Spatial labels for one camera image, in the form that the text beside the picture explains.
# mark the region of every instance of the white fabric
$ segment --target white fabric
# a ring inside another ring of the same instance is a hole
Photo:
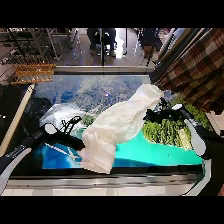
[[[134,138],[141,130],[147,109],[153,109],[163,96],[158,87],[141,85],[128,100],[102,112],[82,135],[85,148],[78,152],[80,166],[97,173],[109,174],[116,145]]]

